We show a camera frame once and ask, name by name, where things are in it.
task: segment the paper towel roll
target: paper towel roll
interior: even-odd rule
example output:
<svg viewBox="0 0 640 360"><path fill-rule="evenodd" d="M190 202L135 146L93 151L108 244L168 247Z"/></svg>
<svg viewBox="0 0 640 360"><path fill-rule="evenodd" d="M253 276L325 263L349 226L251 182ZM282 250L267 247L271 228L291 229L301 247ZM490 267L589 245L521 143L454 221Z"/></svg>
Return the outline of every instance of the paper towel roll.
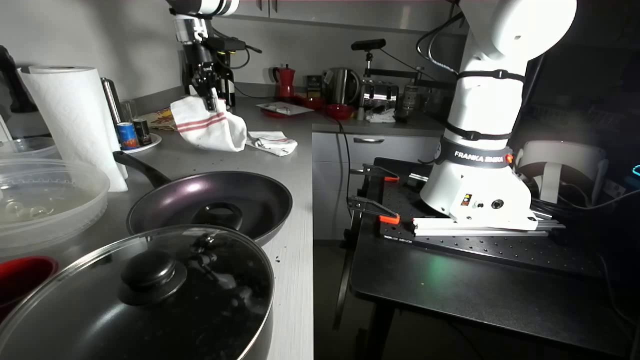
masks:
<svg viewBox="0 0 640 360"><path fill-rule="evenodd" d="M90 163L107 174L111 192L127 191L127 171L115 162L118 137L98 70L30 66L20 77L36 102L63 160Z"/></svg>

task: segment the drawer handle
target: drawer handle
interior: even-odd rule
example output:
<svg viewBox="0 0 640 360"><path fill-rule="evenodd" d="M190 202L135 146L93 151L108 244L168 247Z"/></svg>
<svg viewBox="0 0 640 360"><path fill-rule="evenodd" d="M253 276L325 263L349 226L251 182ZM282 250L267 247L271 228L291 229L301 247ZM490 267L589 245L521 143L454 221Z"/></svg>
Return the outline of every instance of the drawer handle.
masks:
<svg viewBox="0 0 640 360"><path fill-rule="evenodd" d="M353 142L355 143L381 143L385 141L385 139L363 139L363 138L353 138Z"/></svg>

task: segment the clear plastic bowl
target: clear plastic bowl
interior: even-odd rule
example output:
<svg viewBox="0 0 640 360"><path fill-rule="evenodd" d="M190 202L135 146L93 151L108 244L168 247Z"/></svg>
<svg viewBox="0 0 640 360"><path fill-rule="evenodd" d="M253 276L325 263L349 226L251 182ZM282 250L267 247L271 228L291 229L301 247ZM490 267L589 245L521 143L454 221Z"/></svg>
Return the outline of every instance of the clear plastic bowl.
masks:
<svg viewBox="0 0 640 360"><path fill-rule="evenodd" d="M60 159L52 138L37 137L0 142L0 159Z"/></svg>
<svg viewBox="0 0 640 360"><path fill-rule="evenodd" d="M109 178L63 160L0 160L0 252L19 254L84 231L104 214Z"/></svg>

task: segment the bottle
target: bottle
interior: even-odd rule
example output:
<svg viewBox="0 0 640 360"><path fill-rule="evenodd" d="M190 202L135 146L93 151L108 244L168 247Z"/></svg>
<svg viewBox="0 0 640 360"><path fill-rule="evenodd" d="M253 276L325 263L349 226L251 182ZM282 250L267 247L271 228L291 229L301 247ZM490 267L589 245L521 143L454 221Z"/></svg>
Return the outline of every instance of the bottle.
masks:
<svg viewBox="0 0 640 360"><path fill-rule="evenodd" d="M230 68L231 54L218 53L218 61L214 65L218 80L216 81L216 91L218 97L225 100L228 107L236 106L236 90L234 88L234 72Z"/></svg>

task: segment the frying pan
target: frying pan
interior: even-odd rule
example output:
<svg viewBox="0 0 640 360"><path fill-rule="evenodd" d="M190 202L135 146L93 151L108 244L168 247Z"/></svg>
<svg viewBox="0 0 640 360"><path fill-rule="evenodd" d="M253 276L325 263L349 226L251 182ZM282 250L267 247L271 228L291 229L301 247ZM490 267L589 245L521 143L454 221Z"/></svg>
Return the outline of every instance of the frying pan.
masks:
<svg viewBox="0 0 640 360"><path fill-rule="evenodd" d="M207 224L238 230L263 246L282 228L293 206L280 182L244 171L214 171L171 180L122 151L114 159L151 182L148 192L129 210L130 234L184 224Z"/></svg>

